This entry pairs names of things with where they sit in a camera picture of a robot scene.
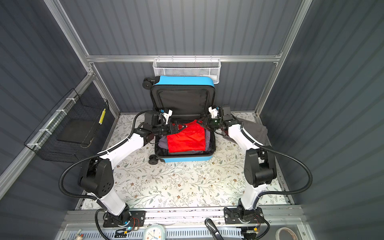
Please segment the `purple trousers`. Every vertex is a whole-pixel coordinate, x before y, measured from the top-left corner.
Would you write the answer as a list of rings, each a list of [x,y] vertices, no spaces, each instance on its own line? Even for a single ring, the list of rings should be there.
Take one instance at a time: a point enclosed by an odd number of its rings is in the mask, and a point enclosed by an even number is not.
[[[207,151],[209,149],[210,140],[211,140],[211,133],[208,130],[206,130],[206,141],[207,141],[208,146],[207,146],[207,149],[205,151]],[[158,146],[162,149],[168,150],[167,136],[161,137],[161,139],[159,140]]]

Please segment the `red t-shirt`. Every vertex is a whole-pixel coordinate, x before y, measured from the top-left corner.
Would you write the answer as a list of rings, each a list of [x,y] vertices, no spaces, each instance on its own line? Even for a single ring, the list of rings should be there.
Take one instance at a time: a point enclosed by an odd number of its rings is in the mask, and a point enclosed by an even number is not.
[[[170,153],[205,151],[207,149],[206,130],[197,120],[187,123],[177,134],[167,136]]]

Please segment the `blue hardshell suitcase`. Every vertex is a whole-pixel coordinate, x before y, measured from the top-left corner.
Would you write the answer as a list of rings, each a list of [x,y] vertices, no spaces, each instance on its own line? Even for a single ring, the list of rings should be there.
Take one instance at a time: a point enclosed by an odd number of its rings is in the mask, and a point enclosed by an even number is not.
[[[208,108],[213,106],[216,93],[209,77],[157,76],[154,79],[145,78],[143,88],[150,91],[154,110],[172,110],[170,120],[183,124],[204,118],[209,113]],[[165,163],[210,160],[216,150],[216,138],[213,132],[209,132],[209,149],[202,152],[170,153],[158,146],[161,137],[156,137],[155,154],[150,156],[149,163],[155,164],[155,159]]]

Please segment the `grey towel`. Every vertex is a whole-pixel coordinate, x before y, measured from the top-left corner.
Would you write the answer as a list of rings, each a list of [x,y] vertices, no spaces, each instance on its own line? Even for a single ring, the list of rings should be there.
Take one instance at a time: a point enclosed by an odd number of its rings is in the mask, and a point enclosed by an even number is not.
[[[262,124],[258,124],[252,121],[240,119],[244,123],[244,129],[260,144],[265,145],[267,143],[268,130]]]

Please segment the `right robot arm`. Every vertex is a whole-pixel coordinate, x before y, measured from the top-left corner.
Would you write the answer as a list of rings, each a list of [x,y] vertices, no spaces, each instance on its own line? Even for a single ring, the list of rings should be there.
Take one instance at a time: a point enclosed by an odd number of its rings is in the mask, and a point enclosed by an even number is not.
[[[225,136],[245,151],[244,175],[247,184],[234,217],[243,223],[250,222],[257,217],[255,211],[262,193],[277,177],[275,156],[247,132],[245,123],[231,113],[230,107],[209,107],[208,112],[203,118],[202,127],[211,132],[222,130]]]

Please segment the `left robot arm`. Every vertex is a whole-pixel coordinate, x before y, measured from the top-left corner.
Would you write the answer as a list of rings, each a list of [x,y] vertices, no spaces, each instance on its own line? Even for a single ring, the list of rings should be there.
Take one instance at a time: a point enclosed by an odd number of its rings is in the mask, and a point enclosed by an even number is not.
[[[129,210],[114,190],[114,169],[131,153],[156,137],[178,134],[187,125],[170,120],[171,113],[142,111],[134,117],[130,134],[116,145],[82,163],[79,186],[107,213],[120,217]]]

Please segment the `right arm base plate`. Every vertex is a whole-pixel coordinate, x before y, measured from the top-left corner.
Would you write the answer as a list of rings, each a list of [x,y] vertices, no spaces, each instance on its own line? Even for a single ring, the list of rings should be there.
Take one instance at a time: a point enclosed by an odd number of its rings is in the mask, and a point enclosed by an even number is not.
[[[262,218],[261,208],[254,210],[244,210],[241,207],[237,208],[224,208],[224,218],[227,225],[235,224],[254,224],[260,225],[265,223]]]

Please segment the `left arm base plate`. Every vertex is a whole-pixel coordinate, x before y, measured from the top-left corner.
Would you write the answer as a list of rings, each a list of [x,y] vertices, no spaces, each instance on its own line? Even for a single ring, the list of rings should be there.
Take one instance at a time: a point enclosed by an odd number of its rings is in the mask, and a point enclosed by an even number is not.
[[[103,217],[103,227],[142,227],[144,225],[146,213],[146,211],[123,211],[119,216],[106,213],[106,215]]]

